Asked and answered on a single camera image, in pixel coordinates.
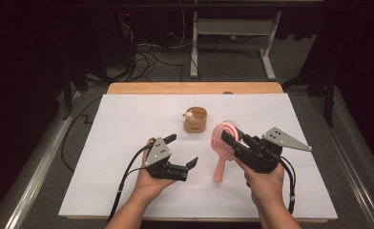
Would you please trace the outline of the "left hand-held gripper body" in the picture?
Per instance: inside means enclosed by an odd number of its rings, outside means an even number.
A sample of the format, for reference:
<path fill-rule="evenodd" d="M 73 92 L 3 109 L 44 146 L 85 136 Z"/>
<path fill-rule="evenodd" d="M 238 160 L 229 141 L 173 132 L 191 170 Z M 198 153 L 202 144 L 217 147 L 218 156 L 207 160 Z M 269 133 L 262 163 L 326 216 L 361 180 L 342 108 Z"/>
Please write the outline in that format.
<path fill-rule="evenodd" d="M 158 137 L 153 140 L 144 168 L 154 178 L 185 181 L 189 169 L 186 166 L 175 165 L 169 161 L 172 151 L 168 147 L 170 143 L 166 144 L 164 138 Z"/>

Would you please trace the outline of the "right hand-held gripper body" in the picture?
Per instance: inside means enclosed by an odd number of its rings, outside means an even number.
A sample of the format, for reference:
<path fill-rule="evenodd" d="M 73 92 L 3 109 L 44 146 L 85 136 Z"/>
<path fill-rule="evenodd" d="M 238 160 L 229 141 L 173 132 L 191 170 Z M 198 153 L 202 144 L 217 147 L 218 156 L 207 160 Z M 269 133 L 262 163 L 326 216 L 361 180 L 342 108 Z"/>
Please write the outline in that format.
<path fill-rule="evenodd" d="M 280 163 L 283 148 L 311 152 L 312 147 L 302 143 L 281 129 L 274 127 L 261 137 L 252 136 L 256 143 L 242 141 L 233 149 L 234 156 L 257 173 L 270 174 Z"/>

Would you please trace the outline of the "pink hairbrush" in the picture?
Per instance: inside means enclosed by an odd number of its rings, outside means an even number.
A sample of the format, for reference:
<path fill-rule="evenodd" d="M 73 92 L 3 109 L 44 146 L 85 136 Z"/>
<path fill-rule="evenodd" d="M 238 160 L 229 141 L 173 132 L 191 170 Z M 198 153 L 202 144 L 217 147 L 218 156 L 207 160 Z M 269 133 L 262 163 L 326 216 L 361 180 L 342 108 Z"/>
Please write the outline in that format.
<path fill-rule="evenodd" d="M 234 154 L 232 147 L 221 139 L 223 132 L 230 134 L 234 141 L 241 141 L 242 139 L 242 131 L 239 129 L 238 123 L 234 120 L 224 120 L 213 129 L 211 147 L 219 156 L 218 164 L 213 175 L 213 180 L 215 182 L 222 182 L 225 164 L 227 161 L 233 159 Z"/>

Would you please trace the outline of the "person's right hand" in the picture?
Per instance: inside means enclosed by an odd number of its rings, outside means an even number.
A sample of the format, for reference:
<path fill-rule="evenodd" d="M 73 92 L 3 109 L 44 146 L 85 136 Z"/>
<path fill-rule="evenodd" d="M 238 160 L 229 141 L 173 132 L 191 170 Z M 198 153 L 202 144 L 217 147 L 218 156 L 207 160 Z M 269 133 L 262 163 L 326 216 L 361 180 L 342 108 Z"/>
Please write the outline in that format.
<path fill-rule="evenodd" d="M 258 209 L 284 207 L 282 186 L 284 169 L 280 164 L 270 173 L 257 173 L 235 157 L 235 162 L 244 171 L 244 177 L 251 189 L 251 197 Z"/>

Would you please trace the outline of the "person's left hand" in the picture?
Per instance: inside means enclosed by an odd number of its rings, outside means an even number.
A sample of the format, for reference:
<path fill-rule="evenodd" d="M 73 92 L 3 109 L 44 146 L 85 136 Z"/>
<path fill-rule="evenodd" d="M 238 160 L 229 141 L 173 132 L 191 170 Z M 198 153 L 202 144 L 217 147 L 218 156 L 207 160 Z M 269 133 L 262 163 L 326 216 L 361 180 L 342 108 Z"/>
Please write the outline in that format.
<path fill-rule="evenodd" d="M 174 180 L 151 177 L 149 172 L 144 168 L 148 153 L 149 151 L 145 150 L 142 154 L 141 168 L 138 171 L 135 187 L 132 192 L 132 197 L 145 205 L 149 205 L 164 189 L 175 183 Z"/>

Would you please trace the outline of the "round wooden cup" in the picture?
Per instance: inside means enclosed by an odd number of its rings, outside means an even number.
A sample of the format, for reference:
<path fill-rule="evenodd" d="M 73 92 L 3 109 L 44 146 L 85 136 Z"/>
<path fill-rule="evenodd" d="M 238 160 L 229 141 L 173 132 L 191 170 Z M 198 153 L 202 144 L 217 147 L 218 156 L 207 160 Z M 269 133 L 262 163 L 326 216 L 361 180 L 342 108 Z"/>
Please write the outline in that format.
<path fill-rule="evenodd" d="M 203 133 L 206 129 L 207 116 L 208 116 L 207 111 L 202 107 L 191 107 L 188 110 L 193 111 L 195 119 L 186 120 L 184 117 L 184 122 L 183 122 L 184 131 L 190 134 Z"/>

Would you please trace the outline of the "black metal stand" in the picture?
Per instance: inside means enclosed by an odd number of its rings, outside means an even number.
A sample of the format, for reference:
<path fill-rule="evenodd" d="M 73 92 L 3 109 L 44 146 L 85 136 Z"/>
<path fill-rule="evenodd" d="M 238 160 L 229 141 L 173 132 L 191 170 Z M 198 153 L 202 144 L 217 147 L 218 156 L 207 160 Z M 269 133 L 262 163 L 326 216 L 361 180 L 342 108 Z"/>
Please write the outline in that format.
<path fill-rule="evenodd" d="M 307 85 L 308 96 L 324 96 L 323 114 L 330 128 L 333 124 L 333 105 L 335 74 L 329 66 L 316 67 L 314 70 L 300 73 L 298 76 L 284 82 L 281 86 L 284 90 L 294 85 Z"/>
<path fill-rule="evenodd" d="M 67 119 L 73 109 L 72 88 L 85 92 L 88 90 L 89 84 L 87 83 L 85 68 L 79 62 L 67 61 L 62 69 L 62 76 L 65 104 L 64 119 Z"/>

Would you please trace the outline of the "dark computer tower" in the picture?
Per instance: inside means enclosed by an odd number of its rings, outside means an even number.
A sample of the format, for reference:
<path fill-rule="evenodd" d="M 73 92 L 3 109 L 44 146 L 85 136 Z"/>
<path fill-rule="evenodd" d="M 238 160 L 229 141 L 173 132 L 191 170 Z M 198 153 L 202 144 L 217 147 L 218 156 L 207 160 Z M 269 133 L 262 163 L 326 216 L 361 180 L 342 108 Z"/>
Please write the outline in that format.
<path fill-rule="evenodd" d="M 132 62 L 132 43 L 126 39 L 120 16 L 114 11 L 99 11 L 92 14 L 99 49 L 107 67 L 129 66 Z"/>

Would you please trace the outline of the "aluminium rail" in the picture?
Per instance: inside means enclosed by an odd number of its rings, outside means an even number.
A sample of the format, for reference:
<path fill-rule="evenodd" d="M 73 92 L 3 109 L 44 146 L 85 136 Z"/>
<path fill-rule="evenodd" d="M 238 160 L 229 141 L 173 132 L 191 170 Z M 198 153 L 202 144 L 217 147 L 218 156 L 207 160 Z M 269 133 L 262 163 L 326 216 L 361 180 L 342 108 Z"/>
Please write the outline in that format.
<path fill-rule="evenodd" d="M 310 100 L 327 131 L 340 172 L 346 178 L 344 184 L 349 196 L 335 192 L 339 208 L 345 213 L 340 220 L 345 224 L 352 222 L 355 228 L 360 228 L 363 220 L 368 229 L 374 229 L 374 156 L 345 106 L 339 102 L 334 104 L 335 124 L 330 127 L 322 102 L 315 97 Z"/>
<path fill-rule="evenodd" d="M 20 229 L 53 164 L 63 137 L 84 98 L 84 93 L 72 96 L 72 109 L 67 113 L 61 105 L 47 131 L 42 135 L 31 156 L 0 204 L 0 229 Z"/>

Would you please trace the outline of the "white metal desk frame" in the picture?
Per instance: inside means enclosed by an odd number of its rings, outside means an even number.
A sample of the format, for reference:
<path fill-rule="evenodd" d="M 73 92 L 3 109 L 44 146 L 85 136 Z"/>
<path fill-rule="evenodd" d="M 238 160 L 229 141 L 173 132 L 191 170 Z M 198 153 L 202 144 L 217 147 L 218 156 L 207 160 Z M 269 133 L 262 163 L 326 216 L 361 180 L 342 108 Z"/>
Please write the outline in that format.
<path fill-rule="evenodd" d="M 267 79 L 275 81 L 276 76 L 269 58 L 269 53 L 280 23 L 281 12 L 277 11 L 273 19 L 202 19 L 194 12 L 192 52 L 190 60 L 190 77 L 198 77 L 198 49 L 197 39 L 200 35 L 244 35 L 266 36 L 264 49 L 259 50 L 263 68 Z"/>

